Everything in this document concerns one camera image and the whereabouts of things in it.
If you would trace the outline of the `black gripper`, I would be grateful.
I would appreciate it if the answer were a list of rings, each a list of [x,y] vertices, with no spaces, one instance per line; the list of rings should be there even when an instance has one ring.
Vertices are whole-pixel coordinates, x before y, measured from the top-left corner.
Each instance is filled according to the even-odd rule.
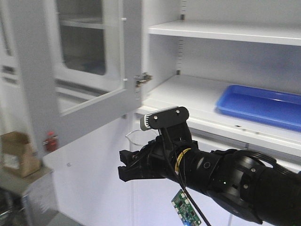
[[[124,181],[142,179],[187,179],[198,154],[198,142],[174,141],[168,150],[163,141],[152,140],[140,151],[119,152],[119,178]]]

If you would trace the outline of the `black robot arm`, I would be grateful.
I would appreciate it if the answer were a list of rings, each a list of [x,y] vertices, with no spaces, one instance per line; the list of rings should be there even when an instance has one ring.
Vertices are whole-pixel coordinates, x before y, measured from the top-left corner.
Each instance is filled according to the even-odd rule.
[[[275,226],[301,223],[301,176],[265,154],[229,149],[204,152],[197,142],[152,140],[120,151],[123,181],[167,178],[212,198],[246,221]]]

